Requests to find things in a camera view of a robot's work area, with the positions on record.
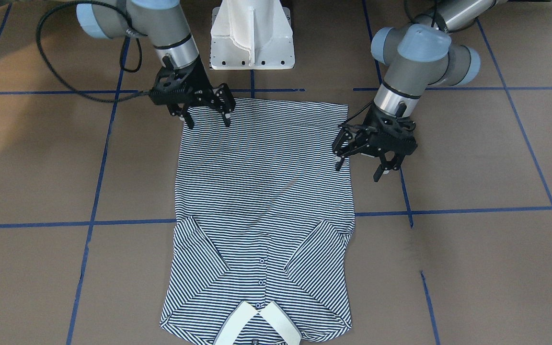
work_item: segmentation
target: floor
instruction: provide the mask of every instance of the floor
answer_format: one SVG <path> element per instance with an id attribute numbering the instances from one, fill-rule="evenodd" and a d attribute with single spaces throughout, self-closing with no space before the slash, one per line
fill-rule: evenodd
<path id="1" fill-rule="evenodd" d="M 218 4 L 182 1 L 205 57 Z M 181 123 L 147 99 L 113 107 L 66 91 L 35 47 L 53 6 L 0 8 L 0 345 L 183 344 L 158 327 Z M 211 80 L 352 114 L 385 72 L 370 37 L 405 23 L 401 0 L 294 6 L 294 69 Z M 158 68 L 145 42 L 142 70 L 120 72 L 122 41 L 88 37 L 73 11 L 44 35 L 55 67 L 94 96 L 143 90 Z M 375 184 L 378 162 L 352 158 L 353 330 L 334 345 L 552 344 L 552 2 L 504 4 L 452 37 L 480 53 L 480 75 L 425 93 L 401 174 Z M 126 57 L 134 65 L 135 46 Z"/>

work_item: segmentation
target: blue tape grid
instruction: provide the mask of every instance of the blue tape grid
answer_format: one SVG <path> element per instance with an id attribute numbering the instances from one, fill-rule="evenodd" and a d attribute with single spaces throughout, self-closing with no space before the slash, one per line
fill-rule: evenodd
<path id="1" fill-rule="evenodd" d="M 362 6 L 364 9 L 364 16 L 366 19 L 366 26 L 368 28 L 368 35 L 370 39 L 372 39 L 372 29 L 370 26 L 370 20 L 368 16 L 368 9 L 366 5 L 366 1 L 362 0 Z M 2 32 L 4 30 L 4 27 L 6 25 L 6 22 L 8 20 L 9 14 L 11 12 L 12 5 L 9 4 L 6 9 L 6 13 L 4 14 L 4 18 L 2 19 L 2 24 L 0 26 L 0 37 L 2 35 Z M 515 103 L 512 99 L 512 96 L 510 94 L 510 90 L 552 90 L 552 87 L 508 87 L 506 85 L 506 81 L 504 79 L 504 76 L 502 75 L 502 72 L 500 70 L 500 67 L 497 63 L 497 59 L 495 58 L 495 55 L 493 54 L 493 50 L 491 49 L 491 46 L 489 44 L 489 40 L 487 36 L 485 35 L 484 29 L 482 27 L 482 24 L 479 20 L 477 20 L 478 28 L 480 29 L 480 32 L 482 34 L 482 37 L 485 41 L 485 44 L 487 46 L 487 49 L 491 55 L 491 59 L 493 61 L 493 64 L 495 65 L 495 68 L 497 70 L 497 73 L 500 77 L 500 81 L 502 83 L 502 87 L 430 87 L 427 88 L 429 91 L 454 91 L 454 90 L 504 90 L 506 92 L 506 95 L 508 96 L 508 100 L 510 102 L 510 105 L 513 109 L 513 113 L 515 114 L 515 118 L 517 119 L 517 124 L 519 125 L 519 129 L 521 129 L 521 133 L 523 134 L 524 140 L 526 142 L 526 145 L 528 147 L 528 150 L 530 152 L 530 155 L 532 156 L 532 159 L 534 161 L 535 167 L 539 173 L 540 179 L 543 183 L 543 186 L 545 187 L 545 192 L 547 194 L 547 197 L 550 201 L 550 206 L 535 206 L 535 207 L 502 207 L 502 208 L 481 208 L 481 209 L 444 209 L 444 210 L 412 210 L 410 207 L 410 203 L 408 202 L 408 195 L 405 187 L 405 181 L 403 177 L 403 171 L 401 171 L 401 181 L 402 181 L 402 192 L 406 203 L 406 211 L 383 211 L 383 212 L 357 212 L 357 217 L 383 217 L 383 216 L 408 216 L 408 219 L 410 221 L 410 226 L 414 224 L 412 215 L 424 215 L 424 214 L 464 214 L 464 213 L 484 213 L 484 212 L 530 212 L 530 211 L 539 211 L 539 210 L 552 210 L 552 194 L 550 193 L 548 184 L 546 183 L 546 179 L 544 177 L 544 174 L 541 170 L 541 167 L 539 165 L 539 162 L 535 156 L 534 150 L 532 148 L 532 145 L 529 141 L 528 135 L 525 131 L 523 122 L 521 121 L 521 118 L 519 116 L 519 113 L 517 111 L 517 107 L 515 106 Z M 127 49 L 129 48 L 128 42 L 125 52 L 125 57 L 127 57 Z M 377 62 L 376 69 L 377 69 L 377 76 L 379 78 L 379 83 L 382 83 L 382 77 L 380 74 L 380 67 Z M 85 93 L 113 93 L 115 94 L 115 97 L 118 98 L 120 94 L 127 94 L 127 93 L 133 93 L 137 92 L 137 90 L 121 90 L 121 83 L 123 80 L 123 71 L 119 74 L 118 79 L 118 85 L 116 86 L 116 90 L 86 90 L 83 91 Z M 274 88 L 274 89 L 256 89 L 254 87 L 254 71 L 250 71 L 250 79 L 251 79 L 251 87 L 250 89 L 233 89 L 233 92 L 250 92 L 251 97 L 254 98 L 256 92 L 304 92 L 304 88 Z M 353 88 L 353 91 L 376 91 L 378 88 Z M 71 94 L 73 92 L 70 91 L 26 91 L 26 92 L 0 92 L 0 95 L 6 95 L 6 94 Z M 33 227 L 79 227 L 79 226 L 88 226 L 87 236 L 86 236 L 86 243 L 85 243 L 85 251 L 83 254 L 83 261 L 81 264 L 80 269 L 80 279 L 76 290 L 75 300 L 74 300 L 74 308 L 72 310 L 72 316 L 70 319 L 70 325 L 68 329 L 68 338 L 66 341 L 67 345 L 70 345 L 72 342 L 72 336 L 74 332 L 74 325 L 75 325 L 75 318 L 77 316 L 79 301 L 81 297 L 81 290 L 82 290 L 82 284 L 84 279 L 84 273 L 86 269 L 86 262 L 88 260 L 88 253 L 89 248 L 88 244 L 90 243 L 90 240 L 92 238 L 92 230 L 95 225 L 129 225 L 129 224 L 152 224 L 152 223 L 175 223 L 175 218 L 161 218 L 161 219 L 136 219 L 136 220 L 96 220 L 96 213 L 97 213 L 97 206 L 99 203 L 99 193 L 101 190 L 101 183 L 103 182 L 103 175 L 105 171 L 105 163 L 107 159 L 107 153 L 108 153 L 108 145 L 109 145 L 109 139 L 110 135 L 112 133 L 112 124 L 114 122 L 116 115 L 116 104 L 112 107 L 112 113 L 110 115 L 110 123 L 108 127 L 108 132 L 105 140 L 104 150 L 103 150 L 103 157 L 101 162 L 101 168 L 99 171 L 99 177 L 98 177 L 98 183 L 96 186 L 96 193 L 95 193 L 95 199 L 94 204 L 92 208 L 92 214 L 90 221 L 60 221 L 60 222 L 44 222 L 44 223 L 7 223 L 7 224 L 0 224 L 0 229 L 23 229 L 23 228 L 33 228 Z M 425 290 L 425 298 L 427 301 L 427 307 L 429 310 L 429 314 L 431 317 L 431 323 L 432 323 L 432 329 L 434 330 L 434 337 L 437 345 L 440 345 L 440 337 L 438 334 L 438 328 L 436 324 L 436 318 L 434 315 L 434 310 L 431 302 L 431 296 L 429 294 L 429 289 L 427 287 L 427 281 L 425 278 L 425 273 L 421 271 L 421 280 L 423 282 L 423 287 Z"/>

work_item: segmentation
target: white mounting bracket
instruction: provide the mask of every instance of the white mounting bracket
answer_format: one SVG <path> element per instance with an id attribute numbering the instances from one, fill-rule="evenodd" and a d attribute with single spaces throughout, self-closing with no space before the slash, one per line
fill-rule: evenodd
<path id="1" fill-rule="evenodd" d="M 291 11 L 279 0 L 223 0 L 212 11 L 210 67 L 289 69 L 295 65 Z"/>

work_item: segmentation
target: black and white stripes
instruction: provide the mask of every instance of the black and white stripes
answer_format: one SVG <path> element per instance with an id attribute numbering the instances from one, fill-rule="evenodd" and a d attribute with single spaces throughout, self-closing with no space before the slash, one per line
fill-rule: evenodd
<path id="1" fill-rule="evenodd" d="M 211 345 L 241 302 L 274 302 L 302 339 L 351 327 L 344 253 L 355 214 L 348 162 L 331 142 L 347 106 L 236 100 L 231 127 L 206 108 L 184 129 L 174 258 L 161 327 Z M 283 344 L 259 314 L 236 344 Z"/>

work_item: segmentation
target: black cable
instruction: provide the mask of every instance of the black cable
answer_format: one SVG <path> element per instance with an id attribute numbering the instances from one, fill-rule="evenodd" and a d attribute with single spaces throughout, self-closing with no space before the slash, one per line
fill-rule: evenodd
<path id="1" fill-rule="evenodd" d="M 403 0 L 403 11 L 406 13 L 406 17 L 408 17 L 408 20 L 410 20 L 412 24 L 418 24 L 417 22 L 414 21 L 414 18 L 410 13 L 410 9 L 408 8 L 408 0 Z"/>
<path id="2" fill-rule="evenodd" d="M 147 94 L 149 94 L 149 91 L 145 90 L 145 91 L 136 92 L 134 94 L 130 94 L 129 96 L 125 96 L 125 97 L 118 98 L 118 99 L 114 98 L 113 100 L 104 100 L 103 98 L 97 98 L 97 97 L 89 96 L 88 94 L 83 94 L 82 92 L 80 92 L 79 90 L 74 88 L 72 85 L 69 85 L 67 83 L 67 81 L 65 81 L 63 79 L 63 77 L 61 77 L 59 75 L 59 73 L 57 73 L 55 68 L 52 66 L 52 64 L 50 63 L 50 61 L 46 57 L 46 54 L 44 53 L 44 48 L 42 47 L 42 28 L 44 28 L 44 22 L 46 22 L 46 19 L 48 19 L 54 13 L 56 13 L 56 12 L 62 10 L 62 9 L 65 9 L 67 7 L 76 6 L 76 5 L 79 5 L 79 4 L 98 5 L 98 6 L 108 7 L 109 9 L 117 11 L 117 13 L 119 13 L 121 16 L 123 16 L 123 18 L 127 22 L 127 25 L 129 26 L 129 28 L 133 29 L 133 26 L 131 25 L 131 18 L 129 17 L 129 15 L 127 15 L 127 13 L 124 13 L 121 9 L 119 9 L 116 6 L 106 4 L 105 2 L 99 2 L 99 1 L 93 1 L 93 0 L 77 0 L 77 1 L 65 2 L 64 4 L 53 7 L 50 11 L 46 12 L 46 14 L 44 14 L 42 16 L 42 18 L 40 18 L 40 22 L 37 24 L 37 29 L 35 30 L 35 43 L 37 43 L 37 50 L 39 50 L 40 55 L 42 56 L 42 59 L 44 60 L 44 63 L 46 63 L 46 67 L 48 67 L 50 72 L 52 72 L 52 74 L 55 75 L 56 79 L 60 83 L 62 83 L 66 88 L 68 88 L 70 91 L 74 92 L 75 94 L 78 94 L 78 96 L 84 97 L 88 100 L 101 102 L 101 103 L 118 103 L 118 102 L 131 100 L 132 98 L 136 98 L 136 97 L 140 97 L 140 96 L 146 96 Z"/>
<path id="3" fill-rule="evenodd" d="M 438 15 L 438 0 L 434 0 L 434 15 L 431 18 L 431 27 L 433 28 L 436 24 L 436 16 Z"/>
<path id="4" fill-rule="evenodd" d="M 129 37 L 125 37 L 125 41 L 123 41 L 123 45 L 121 46 L 121 53 L 118 55 L 118 65 L 122 70 L 129 73 L 135 73 L 140 70 L 142 67 L 142 46 L 140 45 L 140 39 L 136 38 L 136 43 L 138 44 L 138 53 L 140 54 L 140 59 L 138 59 L 138 67 L 135 69 L 127 69 L 125 66 L 123 66 L 123 56 L 125 55 L 125 45 L 129 44 Z"/>
<path id="5" fill-rule="evenodd" d="M 370 105 L 372 105 L 372 103 L 374 102 L 374 100 L 370 101 L 368 104 L 364 105 L 364 107 L 361 108 L 361 110 L 357 111 L 353 116 L 349 117 L 346 119 L 346 121 L 342 122 L 341 124 L 338 125 L 338 127 L 344 127 L 346 126 L 346 124 L 348 124 L 348 122 L 350 120 L 353 120 L 353 118 L 357 117 L 359 114 L 361 114 L 362 111 L 366 110 L 368 107 L 370 107 Z"/>

